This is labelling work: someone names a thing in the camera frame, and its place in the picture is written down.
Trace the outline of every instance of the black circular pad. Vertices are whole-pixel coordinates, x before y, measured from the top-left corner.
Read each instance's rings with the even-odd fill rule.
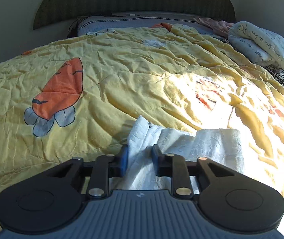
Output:
[[[18,199],[18,206],[28,211],[45,210],[53,204],[54,196],[49,191],[31,191]]]
[[[234,190],[226,195],[226,202],[238,210],[254,210],[261,206],[263,198],[255,191]]]
[[[277,228],[284,214],[284,199],[276,190],[241,174],[216,179],[198,199],[208,219],[239,233]]]
[[[82,197],[58,177],[37,177],[0,193],[0,225],[23,234],[53,231],[79,212]]]

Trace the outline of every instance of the blue gripper pad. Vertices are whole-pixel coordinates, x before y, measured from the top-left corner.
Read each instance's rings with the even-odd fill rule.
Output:
[[[284,239],[277,230],[235,234],[208,222],[190,200],[168,191],[115,190],[107,199],[88,202],[71,224],[42,235],[0,232],[0,239]]]

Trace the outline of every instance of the metal rivet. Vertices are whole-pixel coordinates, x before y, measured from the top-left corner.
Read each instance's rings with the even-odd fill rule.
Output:
[[[104,190],[100,189],[100,188],[93,188],[93,189],[89,190],[89,194],[92,197],[99,197],[99,196],[102,196],[104,194]]]
[[[189,196],[192,193],[192,191],[189,188],[183,188],[183,187],[178,188],[175,192],[180,196]]]

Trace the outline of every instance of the pink fabric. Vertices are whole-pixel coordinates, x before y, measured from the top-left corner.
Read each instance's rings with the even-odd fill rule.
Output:
[[[216,21],[211,18],[202,18],[195,16],[193,20],[201,25],[209,27],[216,35],[227,38],[229,36],[229,29],[233,27],[234,23],[228,23],[225,21]]]

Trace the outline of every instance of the cartoon face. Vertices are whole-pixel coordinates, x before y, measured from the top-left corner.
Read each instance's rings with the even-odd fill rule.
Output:
[[[32,107],[24,112],[24,121],[35,125],[33,134],[37,137],[46,135],[54,120],[60,127],[71,124],[75,119],[73,104],[80,98],[83,66],[79,58],[66,61],[50,78],[42,93],[32,100]]]

